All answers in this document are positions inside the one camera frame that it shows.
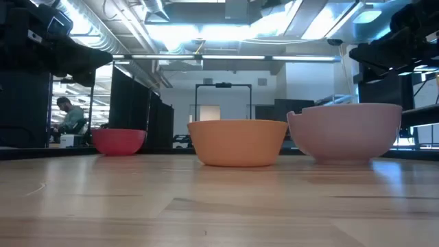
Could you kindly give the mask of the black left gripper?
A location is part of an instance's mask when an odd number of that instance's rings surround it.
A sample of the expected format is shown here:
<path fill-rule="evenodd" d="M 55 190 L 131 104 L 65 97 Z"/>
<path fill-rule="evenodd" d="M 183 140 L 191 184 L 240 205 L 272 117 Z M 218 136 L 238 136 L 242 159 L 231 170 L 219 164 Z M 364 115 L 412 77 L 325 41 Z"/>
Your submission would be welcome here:
<path fill-rule="evenodd" d="M 70 38 L 47 41 L 34 34 L 34 42 L 34 73 L 70 73 L 75 83 L 85 87 L 95 85 L 96 69 L 113 61 L 112 54 L 80 45 Z"/>

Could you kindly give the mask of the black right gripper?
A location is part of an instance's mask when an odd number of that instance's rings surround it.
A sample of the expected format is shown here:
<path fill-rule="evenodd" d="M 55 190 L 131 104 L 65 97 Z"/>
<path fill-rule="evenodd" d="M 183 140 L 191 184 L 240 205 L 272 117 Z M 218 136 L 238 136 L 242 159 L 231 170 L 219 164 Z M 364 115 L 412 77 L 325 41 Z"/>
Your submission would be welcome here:
<path fill-rule="evenodd" d="M 360 43 L 349 51 L 349 57 L 362 63 L 370 77 L 385 77 L 404 72 L 407 65 L 419 60 L 432 60 L 439 56 L 439 44 L 427 40 L 428 35 L 438 34 L 438 26 L 411 30 L 404 27 L 389 32 L 370 43 Z"/>

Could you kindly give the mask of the large pink bowl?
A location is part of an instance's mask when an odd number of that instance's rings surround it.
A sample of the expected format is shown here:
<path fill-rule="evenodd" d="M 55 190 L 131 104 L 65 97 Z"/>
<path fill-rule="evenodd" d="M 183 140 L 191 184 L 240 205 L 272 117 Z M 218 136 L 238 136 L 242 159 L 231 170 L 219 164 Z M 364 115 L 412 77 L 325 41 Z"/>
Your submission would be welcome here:
<path fill-rule="evenodd" d="M 363 163 L 390 150 L 402 111 L 384 103 L 314 106 L 287 113 L 287 122 L 296 147 L 317 162 Z"/>

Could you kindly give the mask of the small red bowl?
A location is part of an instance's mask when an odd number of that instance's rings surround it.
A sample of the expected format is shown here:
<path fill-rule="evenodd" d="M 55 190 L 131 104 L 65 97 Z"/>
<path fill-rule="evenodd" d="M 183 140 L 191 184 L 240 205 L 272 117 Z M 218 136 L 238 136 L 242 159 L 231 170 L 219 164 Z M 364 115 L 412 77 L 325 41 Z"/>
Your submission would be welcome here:
<path fill-rule="evenodd" d="M 94 129 L 91 131 L 93 146 L 107 156 L 128 156 L 136 153 L 147 136 L 144 130 Z"/>

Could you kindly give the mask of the red and white bowl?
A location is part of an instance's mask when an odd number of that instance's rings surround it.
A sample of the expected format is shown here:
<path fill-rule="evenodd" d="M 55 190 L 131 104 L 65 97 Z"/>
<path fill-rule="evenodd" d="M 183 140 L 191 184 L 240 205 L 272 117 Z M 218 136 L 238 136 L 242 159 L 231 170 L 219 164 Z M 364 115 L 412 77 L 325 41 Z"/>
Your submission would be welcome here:
<path fill-rule="evenodd" d="M 195 121 L 187 125 L 205 165 L 263 167 L 276 162 L 287 132 L 282 121 L 244 119 Z"/>

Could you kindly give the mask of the person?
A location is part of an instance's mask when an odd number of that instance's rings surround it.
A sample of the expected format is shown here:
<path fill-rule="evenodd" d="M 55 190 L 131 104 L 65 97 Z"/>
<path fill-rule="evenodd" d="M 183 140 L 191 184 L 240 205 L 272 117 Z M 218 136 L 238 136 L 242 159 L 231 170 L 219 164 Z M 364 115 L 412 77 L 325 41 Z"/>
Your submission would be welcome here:
<path fill-rule="evenodd" d="M 59 97 L 57 106 L 66 115 L 61 123 L 52 126 L 54 132 L 73 133 L 78 124 L 84 119 L 84 110 L 80 106 L 75 106 L 67 97 Z"/>

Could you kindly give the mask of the black office chair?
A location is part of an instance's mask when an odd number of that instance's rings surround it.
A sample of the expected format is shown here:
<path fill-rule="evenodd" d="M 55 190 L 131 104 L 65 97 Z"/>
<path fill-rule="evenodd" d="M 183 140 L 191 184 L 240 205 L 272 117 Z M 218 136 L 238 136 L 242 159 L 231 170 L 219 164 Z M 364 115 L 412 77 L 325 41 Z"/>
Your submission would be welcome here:
<path fill-rule="evenodd" d="M 74 146 L 86 146 L 89 138 L 88 120 L 85 118 L 79 119 L 72 129 L 67 131 L 67 134 L 73 135 Z"/>

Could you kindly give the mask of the black partition panel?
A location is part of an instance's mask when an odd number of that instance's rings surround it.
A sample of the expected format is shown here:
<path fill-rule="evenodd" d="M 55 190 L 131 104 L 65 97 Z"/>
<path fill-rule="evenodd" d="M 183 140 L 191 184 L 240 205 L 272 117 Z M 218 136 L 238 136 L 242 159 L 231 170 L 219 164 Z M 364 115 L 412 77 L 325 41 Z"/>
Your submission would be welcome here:
<path fill-rule="evenodd" d="M 49 73 L 0 72 L 0 148 L 44 148 Z"/>
<path fill-rule="evenodd" d="M 146 131 L 144 148 L 172 149 L 174 109 L 153 90 L 112 69 L 109 128 Z"/>

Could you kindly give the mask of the black desk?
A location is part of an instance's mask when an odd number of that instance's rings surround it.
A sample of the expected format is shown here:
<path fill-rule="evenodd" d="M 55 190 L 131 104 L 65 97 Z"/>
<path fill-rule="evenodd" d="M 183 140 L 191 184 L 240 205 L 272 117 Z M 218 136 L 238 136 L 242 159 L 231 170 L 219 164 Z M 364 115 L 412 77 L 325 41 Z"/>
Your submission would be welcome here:
<path fill-rule="evenodd" d="M 439 104 L 404 110 L 402 112 L 402 128 L 426 126 L 431 124 L 439 124 Z"/>

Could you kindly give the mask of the dark cabinet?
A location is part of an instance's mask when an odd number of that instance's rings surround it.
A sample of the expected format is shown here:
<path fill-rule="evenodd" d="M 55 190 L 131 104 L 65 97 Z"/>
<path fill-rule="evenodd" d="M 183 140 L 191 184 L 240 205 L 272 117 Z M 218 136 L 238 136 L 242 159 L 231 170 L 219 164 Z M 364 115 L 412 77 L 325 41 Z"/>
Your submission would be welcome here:
<path fill-rule="evenodd" d="M 303 108 L 313 107 L 313 100 L 302 99 L 275 99 L 274 100 L 274 118 L 277 121 L 287 122 L 287 113 L 294 111 L 300 114 Z"/>

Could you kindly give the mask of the long white light bar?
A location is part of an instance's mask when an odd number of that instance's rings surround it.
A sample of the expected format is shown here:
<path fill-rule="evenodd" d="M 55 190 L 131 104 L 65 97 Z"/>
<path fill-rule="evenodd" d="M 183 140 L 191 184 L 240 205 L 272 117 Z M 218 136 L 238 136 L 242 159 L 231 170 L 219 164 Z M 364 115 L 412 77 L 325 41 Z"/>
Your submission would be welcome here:
<path fill-rule="evenodd" d="M 258 56 L 211 54 L 115 54 L 114 60 L 256 60 L 279 62 L 340 62 L 338 56 Z"/>

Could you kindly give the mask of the silver ventilation duct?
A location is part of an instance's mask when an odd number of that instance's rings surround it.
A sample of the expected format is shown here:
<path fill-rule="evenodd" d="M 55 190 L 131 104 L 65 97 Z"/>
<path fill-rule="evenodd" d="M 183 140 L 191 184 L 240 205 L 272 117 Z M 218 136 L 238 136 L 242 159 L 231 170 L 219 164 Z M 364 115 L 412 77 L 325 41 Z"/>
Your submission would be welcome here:
<path fill-rule="evenodd" d="M 60 0 L 57 8 L 73 21 L 70 37 L 74 41 L 111 54 L 128 54 L 128 49 L 83 0 Z M 134 61 L 129 61 L 128 64 L 119 64 L 117 62 L 116 67 L 133 75 L 137 82 L 150 89 L 157 91 L 161 87 L 153 77 Z"/>

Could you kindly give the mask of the black gantry frame stand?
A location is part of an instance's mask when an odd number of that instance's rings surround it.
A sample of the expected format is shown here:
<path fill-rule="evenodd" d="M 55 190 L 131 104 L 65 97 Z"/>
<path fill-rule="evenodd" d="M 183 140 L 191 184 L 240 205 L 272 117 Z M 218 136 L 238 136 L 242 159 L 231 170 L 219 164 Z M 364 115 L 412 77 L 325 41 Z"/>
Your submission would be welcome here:
<path fill-rule="evenodd" d="M 252 85 L 251 84 L 232 84 L 230 82 L 221 82 L 215 84 L 196 84 L 195 85 L 195 110 L 194 110 L 194 120 L 198 120 L 198 89 L 203 86 L 214 86 L 217 89 L 230 89 L 233 87 L 248 87 L 249 88 L 249 108 L 250 108 L 250 119 L 252 119 Z"/>

